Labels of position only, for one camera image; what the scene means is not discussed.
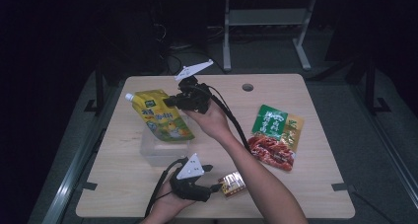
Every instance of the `wooden table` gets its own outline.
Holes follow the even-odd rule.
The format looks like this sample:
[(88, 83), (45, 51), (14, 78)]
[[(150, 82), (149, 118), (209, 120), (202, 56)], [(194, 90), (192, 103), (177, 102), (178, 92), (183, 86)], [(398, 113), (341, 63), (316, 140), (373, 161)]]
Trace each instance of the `wooden table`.
[[(241, 124), (246, 137), (262, 104), (305, 119), (292, 172), (265, 165), (295, 195), (308, 218), (351, 218), (355, 210), (346, 190), (334, 191), (343, 180), (316, 114), (310, 94), (300, 75), (200, 75), (199, 83), (215, 87), (225, 98)], [(242, 85), (253, 85), (246, 92)], [(165, 168), (151, 167), (139, 153), (144, 121), (131, 107), (126, 93), (163, 89), (169, 95), (179, 92), (173, 76), (131, 77), (120, 95), (88, 178), (95, 190), (84, 189), (76, 212), (82, 217), (142, 217), (151, 193)], [(197, 153), (202, 164), (214, 166), (197, 184), (210, 186), (236, 170), (224, 149), (192, 121), (196, 138), (189, 156)], [(247, 192), (225, 199), (213, 193), (206, 202), (184, 209), (184, 218), (262, 218)]]

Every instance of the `dark background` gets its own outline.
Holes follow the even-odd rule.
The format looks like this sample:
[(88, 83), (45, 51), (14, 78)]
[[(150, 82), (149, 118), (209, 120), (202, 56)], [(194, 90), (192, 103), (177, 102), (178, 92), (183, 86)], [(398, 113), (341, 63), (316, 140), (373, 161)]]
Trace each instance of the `dark background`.
[[(335, 28), (327, 56), (330, 60), (345, 59), (365, 46), (371, 48), (380, 70), (417, 114), (418, 9), (414, 1), (318, 0), (312, 27)], [(222, 11), (219, 3), (206, 4)], [(206, 24), (218, 21), (206, 4), (195, 5), (195, 11), (206, 13), (193, 20), (200, 24), (181, 30), (179, 26), (187, 25), (181, 22), (187, 19), (176, 10), (192, 11), (193, 2), (177, 3), (170, 12), (149, 13), (144, 12), (146, 2), (132, 7), (114, 0), (0, 0), (0, 222), (28, 221), (78, 96), (97, 64), (104, 64), (110, 83), (133, 74), (158, 74), (165, 67), (158, 54), (165, 52), (166, 45), (151, 37), (153, 18), (170, 14), (165, 20), (175, 30), (172, 40), (186, 36), (204, 47), (199, 33), (204, 34)], [(126, 22), (125, 15), (112, 12), (114, 9), (129, 9), (128, 15), (139, 22)], [(115, 25), (118, 21), (126, 25)], [(148, 34), (129, 41), (131, 28)], [(120, 55), (106, 45), (98, 29), (112, 40), (120, 39), (123, 51), (135, 48), (147, 53)]]

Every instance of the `white triangular marker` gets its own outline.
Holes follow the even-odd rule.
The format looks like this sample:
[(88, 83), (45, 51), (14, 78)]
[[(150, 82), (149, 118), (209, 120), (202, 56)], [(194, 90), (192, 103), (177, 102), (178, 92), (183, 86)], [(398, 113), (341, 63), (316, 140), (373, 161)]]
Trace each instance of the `white triangular marker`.
[(200, 64), (196, 64), (196, 65), (191, 65), (191, 66), (183, 66), (183, 70), (181, 70), (181, 72), (177, 75), (174, 76), (175, 80), (181, 80), (187, 77), (190, 77), (192, 75), (194, 75), (195, 73), (199, 72), (200, 70), (203, 70), (209, 66), (211, 66), (213, 64), (213, 61), (211, 59), (209, 59), (207, 62), (204, 63), (200, 63)]
[(193, 156), (188, 159), (187, 163), (181, 169), (181, 171), (177, 174), (178, 180), (183, 180), (192, 177), (200, 177), (205, 174), (203, 171), (202, 165), (200, 164), (199, 158), (197, 154), (193, 154)]

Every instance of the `gray floor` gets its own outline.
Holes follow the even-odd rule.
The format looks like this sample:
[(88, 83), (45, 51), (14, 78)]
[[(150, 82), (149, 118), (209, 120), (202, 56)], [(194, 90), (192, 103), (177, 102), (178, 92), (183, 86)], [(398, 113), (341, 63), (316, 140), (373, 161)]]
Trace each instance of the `gray floor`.
[[(230, 74), (249, 73), (298, 73), (311, 77), (329, 68), (336, 62), (323, 60), (331, 30), (310, 30), (304, 48), (313, 69), (309, 72), (301, 68), (291, 39), (293, 32), (282, 31), (275, 36), (256, 37), (250, 42), (232, 44), (231, 57), (233, 71)], [(174, 55), (181, 65), (191, 65), (206, 61), (208, 56), (220, 65), (213, 65), (200, 74), (223, 74), (222, 48), (219, 41), (210, 42), (207, 52), (187, 48)], [(169, 58), (172, 70), (179, 67), (178, 61)], [(351, 198), (356, 215), (350, 220), (310, 220), (310, 223), (389, 223), (373, 206), (384, 213), (393, 223), (418, 223), (418, 210), (408, 195), (405, 183), (397, 171), (396, 164), (387, 152), (386, 141), (382, 140), (376, 122), (384, 128), (389, 142), (395, 145), (399, 156), (413, 177), (418, 177), (416, 156), (418, 154), (418, 119), (397, 95), (391, 81), (380, 71), (377, 72), (376, 96), (384, 98), (392, 112), (381, 112), (369, 116), (361, 97), (363, 84), (353, 87), (345, 83), (343, 69), (321, 82), (307, 82), (316, 111), (325, 130), (332, 152), (344, 182), (353, 186), (356, 193)], [(106, 88), (107, 95), (117, 95), (119, 87)], [(74, 109), (60, 149), (55, 158), (42, 193), (38, 199), (30, 223), (40, 223), (52, 203), (63, 181), (77, 149), (89, 138), (92, 129), (97, 128), (100, 117), (84, 112), (87, 102), (94, 99), (95, 75), (86, 82)], [(114, 105), (115, 98), (106, 97), (106, 103)], [(79, 184), (88, 176), (95, 154), (89, 160), (81, 175)], [(85, 219), (75, 214), (75, 207), (81, 191), (74, 187), (62, 218), (62, 223), (136, 223), (137, 218)], [(173, 223), (213, 223), (212, 220), (174, 220)], [(262, 220), (220, 220), (219, 223), (263, 223)]]

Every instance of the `person's right hand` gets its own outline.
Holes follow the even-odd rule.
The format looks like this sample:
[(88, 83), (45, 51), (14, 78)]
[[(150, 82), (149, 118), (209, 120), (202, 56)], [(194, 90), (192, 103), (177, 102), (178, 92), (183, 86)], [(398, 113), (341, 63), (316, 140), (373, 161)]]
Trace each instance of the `person's right hand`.
[(193, 111), (183, 112), (193, 118), (206, 134), (217, 141), (232, 134), (225, 113), (212, 100), (209, 101), (209, 109), (205, 114)]

